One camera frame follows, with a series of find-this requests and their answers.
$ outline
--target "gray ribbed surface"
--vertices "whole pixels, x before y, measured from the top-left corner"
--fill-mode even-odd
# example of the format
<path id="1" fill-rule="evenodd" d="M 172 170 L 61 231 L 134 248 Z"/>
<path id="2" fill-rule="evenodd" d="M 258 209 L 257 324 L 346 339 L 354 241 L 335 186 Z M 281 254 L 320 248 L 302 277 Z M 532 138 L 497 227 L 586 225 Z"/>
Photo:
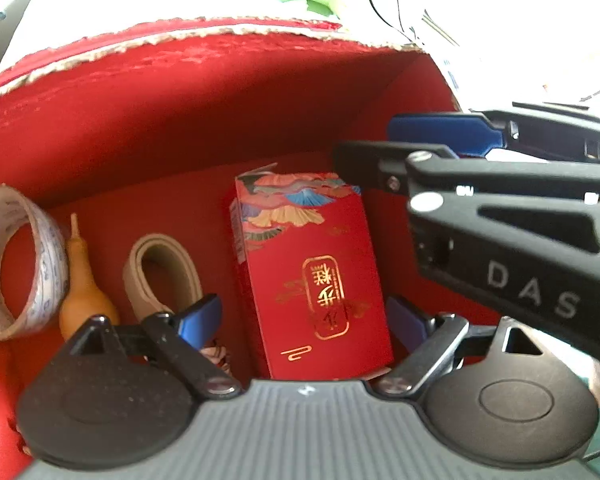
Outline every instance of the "gray ribbed surface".
<path id="1" fill-rule="evenodd" d="M 408 404 L 370 396 L 359 382 L 253 381 L 247 394 L 207 402 L 168 449 L 110 472 L 42 462 L 26 480 L 587 480 L 572 461 L 505 471 L 447 450 Z"/>

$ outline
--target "gold frame label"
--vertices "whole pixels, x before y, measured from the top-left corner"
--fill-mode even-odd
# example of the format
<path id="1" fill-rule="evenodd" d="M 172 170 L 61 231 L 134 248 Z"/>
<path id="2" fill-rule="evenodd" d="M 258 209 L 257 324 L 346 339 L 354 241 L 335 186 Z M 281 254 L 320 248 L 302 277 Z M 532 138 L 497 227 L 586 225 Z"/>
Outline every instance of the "gold frame label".
<path id="1" fill-rule="evenodd" d="M 328 254 L 307 258 L 302 263 L 302 280 L 309 310 L 329 325 L 328 331 L 321 333 L 318 324 L 314 324 L 315 336 L 327 341 L 345 335 L 349 331 L 349 317 L 336 259 Z"/>

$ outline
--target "black bracket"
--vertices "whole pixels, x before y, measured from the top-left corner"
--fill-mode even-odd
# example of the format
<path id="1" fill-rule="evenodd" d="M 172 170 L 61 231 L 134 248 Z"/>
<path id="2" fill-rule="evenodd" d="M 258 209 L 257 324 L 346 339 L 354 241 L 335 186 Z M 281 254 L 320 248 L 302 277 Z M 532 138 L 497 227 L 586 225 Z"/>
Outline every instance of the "black bracket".
<path id="1" fill-rule="evenodd" d="M 600 202 L 584 202 L 600 197 L 600 164 L 446 150 L 343 142 L 334 169 L 349 184 L 410 197 L 424 276 L 600 359 Z"/>
<path id="2" fill-rule="evenodd" d="M 170 314 L 135 326 L 94 316 L 24 391 L 18 425 L 37 458 L 113 468 L 168 446 L 205 400 L 241 393 L 237 380 L 178 336 Z"/>

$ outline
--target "red box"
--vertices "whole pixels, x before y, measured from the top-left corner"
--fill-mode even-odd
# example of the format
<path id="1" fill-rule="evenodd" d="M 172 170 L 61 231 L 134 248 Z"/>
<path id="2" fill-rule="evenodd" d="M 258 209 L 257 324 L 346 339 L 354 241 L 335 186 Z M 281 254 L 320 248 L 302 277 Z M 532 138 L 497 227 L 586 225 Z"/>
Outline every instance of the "red box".
<path id="1" fill-rule="evenodd" d="M 231 219 L 258 374 L 334 380 L 392 360 L 360 190 L 334 173 L 235 179 Z"/>

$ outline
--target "beige tape roll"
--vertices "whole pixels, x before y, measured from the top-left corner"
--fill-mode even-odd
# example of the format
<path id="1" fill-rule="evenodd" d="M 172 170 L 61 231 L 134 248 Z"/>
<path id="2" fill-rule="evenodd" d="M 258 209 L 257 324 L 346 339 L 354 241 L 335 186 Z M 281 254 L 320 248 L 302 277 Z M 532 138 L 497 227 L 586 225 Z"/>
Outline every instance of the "beige tape roll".
<path id="1" fill-rule="evenodd" d="M 15 189 L 0 186 L 0 265 L 8 241 L 26 223 L 31 225 L 36 248 L 33 283 L 18 319 L 11 315 L 0 290 L 0 341 L 42 329 L 67 291 L 64 238 L 56 222 Z"/>
<path id="2" fill-rule="evenodd" d="M 187 308 L 202 298 L 198 272 L 187 250 L 166 235 L 144 236 L 132 247 L 122 273 L 126 296 L 138 321 L 155 312 L 173 312 L 155 297 L 142 270 L 143 260 L 151 261 L 167 270 L 174 286 L 177 309 Z"/>

